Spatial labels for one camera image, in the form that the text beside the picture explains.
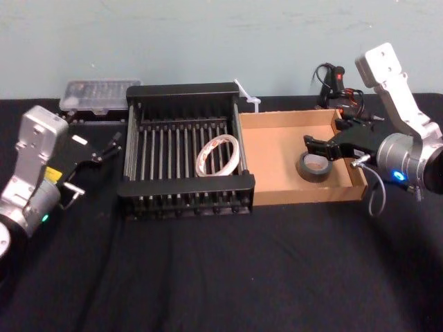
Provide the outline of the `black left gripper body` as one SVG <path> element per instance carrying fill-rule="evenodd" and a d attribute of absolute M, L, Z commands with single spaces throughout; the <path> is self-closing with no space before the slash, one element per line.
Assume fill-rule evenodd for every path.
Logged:
<path fill-rule="evenodd" d="M 62 191 L 64 184 L 77 173 L 102 162 L 102 154 L 88 140 L 68 134 L 47 163 L 45 177 Z"/>

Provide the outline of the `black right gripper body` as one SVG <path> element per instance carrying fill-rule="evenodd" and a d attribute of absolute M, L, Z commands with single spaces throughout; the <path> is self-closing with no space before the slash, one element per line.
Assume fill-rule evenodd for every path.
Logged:
<path fill-rule="evenodd" d="M 354 125 L 338 132 L 330 140 L 330 158 L 360 158 L 370 155 L 370 162 L 377 161 L 377 152 L 381 145 L 381 134 L 369 127 Z"/>

